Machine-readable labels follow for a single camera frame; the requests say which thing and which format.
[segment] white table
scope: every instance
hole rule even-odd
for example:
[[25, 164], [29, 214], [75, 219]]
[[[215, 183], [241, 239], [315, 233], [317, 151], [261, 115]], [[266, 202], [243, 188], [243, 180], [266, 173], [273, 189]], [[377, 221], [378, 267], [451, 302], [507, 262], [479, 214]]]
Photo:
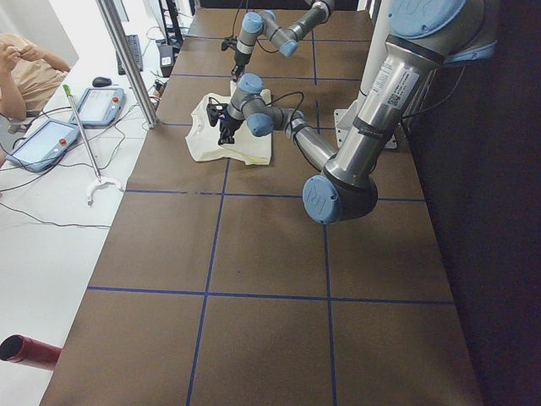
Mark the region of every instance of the white table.
[[[148, 27], [143, 28], [137, 34], [142, 49], [146, 48], [142, 76], [145, 86], [150, 88], [156, 78], [153, 73], [159, 73], [159, 52], [153, 41], [146, 47]], [[84, 90], [91, 87], [96, 76], [110, 77], [114, 85], [126, 91], [126, 103], [120, 116], [136, 103], [127, 77], [117, 74], [112, 45], [104, 47], [99, 55], [83, 56], [64, 83], [70, 86], [77, 101]], [[60, 87], [44, 110], [64, 106], [68, 106], [68, 99]], [[69, 120], [70, 116], [69, 110], [51, 115], [61, 121]], [[27, 134], [45, 120], [45, 117], [36, 120]], [[117, 127], [126, 138], [102, 174], [120, 180], [125, 187], [148, 127], [139, 106], [133, 108]], [[101, 131], [92, 129], [87, 133], [91, 138]], [[90, 142], [98, 166], [103, 167], [107, 163], [122, 137], [120, 132], [110, 128]], [[81, 162], [90, 164], [84, 145], [71, 150], [60, 163], [72, 165]], [[3, 169], [13, 166], [6, 162]], [[36, 176], [22, 168], [2, 171], [0, 189], [23, 184]], [[43, 178], [3, 193], [0, 202], [47, 222], [110, 226], [123, 193], [108, 185], [94, 193], [94, 204], [88, 207], [86, 188], [94, 179], [92, 167], [55, 167]], [[39, 224], [0, 206], [0, 341], [13, 334], [21, 334], [63, 346], [107, 233], [106, 228], [60, 228]], [[39, 404], [51, 376], [48, 370], [0, 362], [0, 404]]]

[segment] sticker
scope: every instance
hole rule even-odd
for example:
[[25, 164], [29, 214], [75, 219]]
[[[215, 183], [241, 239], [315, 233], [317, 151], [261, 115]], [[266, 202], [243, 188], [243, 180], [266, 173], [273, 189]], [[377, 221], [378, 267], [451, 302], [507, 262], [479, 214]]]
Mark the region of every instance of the sticker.
[[380, 72], [378, 73], [378, 77], [375, 79], [375, 82], [372, 85], [372, 90], [379, 93], [385, 86], [385, 83], [387, 83], [389, 76], [391, 76], [391, 72], [392, 65], [388, 62], [383, 62]]
[[399, 75], [396, 76], [398, 81], [396, 82], [391, 95], [384, 101], [384, 104], [401, 109], [417, 83], [419, 75], [412, 70], [405, 69], [400, 69], [398, 74]]
[[400, 110], [418, 79], [419, 74], [412, 70], [401, 67], [393, 69], [392, 64], [385, 61], [381, 65], [380, 72], [372, 85], [372, 91], [385, 98], [382, 101], [383, 104]]

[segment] tablet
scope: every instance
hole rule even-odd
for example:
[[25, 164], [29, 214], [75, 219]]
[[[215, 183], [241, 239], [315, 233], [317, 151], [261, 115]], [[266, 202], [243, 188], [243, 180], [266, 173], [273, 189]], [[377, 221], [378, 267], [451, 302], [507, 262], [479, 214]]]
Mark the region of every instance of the tablet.
[[[90, 87], [85, 90], [77, 105], [79, 119], [83, 127], [99, 128], [111, 124], [120, 113], [125, 100], [124, 90], [120, 87]], [[76, 124], [75, 116], [69, 119]]]
[[31, 172], [44, 171], [60, 161], [79, 138], [79, 134], [79, 127], [76, 125], [49, 119], [6, 156], [6, 159]]

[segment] robotic arm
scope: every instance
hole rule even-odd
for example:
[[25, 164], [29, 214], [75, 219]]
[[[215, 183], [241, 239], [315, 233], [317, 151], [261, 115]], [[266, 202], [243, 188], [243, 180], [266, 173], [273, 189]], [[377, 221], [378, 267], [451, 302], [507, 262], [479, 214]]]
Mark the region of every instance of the robotic arm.
[[219, 119], [221, 140], [230, 141], [244, 120], [255, 136], [284, 130], [320, 170], [303, 188], [307, 213], [323, 224], [365, 216], [378, 199], [369, 175], [419, 86], [446, 63], [490, 58], [498, 11], [497, 0], [393, 1], [387, 58], [338, 151], [301, 112], [266, 106], [260, 97], [263, 82], [254, 74], [242, 77], [214, 125]]
[[233, 82], [237, 82], [244, 73], [260, 35], [269, 39], [280, 53], [291, 57], [297, 51], [298, 42], [317, 25], [326, 23], [335, 8], [334, 0], [305, 2], [312, 8], [287, 29], [279, 26], [276, 15], [270, 10], [246, 13], [238, 39], [228, 37], [222, 44], [222, 51], [229, 47], [235, 50], [235, 66], [231, 71]]

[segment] black cloth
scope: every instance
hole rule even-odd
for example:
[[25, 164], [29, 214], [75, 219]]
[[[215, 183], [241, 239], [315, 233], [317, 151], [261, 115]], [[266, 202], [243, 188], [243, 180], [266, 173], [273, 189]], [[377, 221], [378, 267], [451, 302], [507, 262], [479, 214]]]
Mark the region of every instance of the black cloth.
[[[486, 406], [541, 405], [541, 2], [501, 2], [495, 57], [410, 146]], [[456, 83], [437, 74], [429, 106]]]

